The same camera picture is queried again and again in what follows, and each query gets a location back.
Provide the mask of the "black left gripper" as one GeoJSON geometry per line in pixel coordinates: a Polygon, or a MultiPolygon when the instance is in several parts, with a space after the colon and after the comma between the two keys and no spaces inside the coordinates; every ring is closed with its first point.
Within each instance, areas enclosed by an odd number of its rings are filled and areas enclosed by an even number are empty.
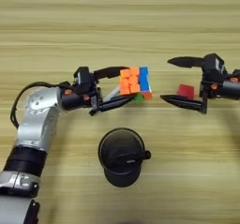
{"type": "MultiPolygon", "coordinates": [[[[104,78],[111,79],[119,76],[122,69],[127,69],[127,67],[106,67],[96,70],[94,72],[94,76],[97,80],[104,78]]],[[[73,90],[65,89],[61,94],[61,101],[62,107],[66,111],[77,110],[80,108],[89,108],[89,114],[94,115],[98,112],[98,108],[101,112],[117,109],[129,103],[135,97],[135,94],[118,96],[102,103],[101,90],[99,87],[97,87],[92,92],[80,95],[78,95],[73,90]]]]}

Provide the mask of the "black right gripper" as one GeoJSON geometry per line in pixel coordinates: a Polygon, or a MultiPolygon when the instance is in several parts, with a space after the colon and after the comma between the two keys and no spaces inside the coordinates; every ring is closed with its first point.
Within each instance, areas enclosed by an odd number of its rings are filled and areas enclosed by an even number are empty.
{"type": "MultiPolygon", "coordinates": [[[[174,57],[168,63],[177,67],[201,67],[203,59],[190,56],[174,57]]],[[[240,100],[240,72],[234,72],[233,74],[203,74],[200,97],[202,102],[178,95],[161,96],[164,101],[178,108],[206,113],[208,99],[227,98],[240,100]]]]}

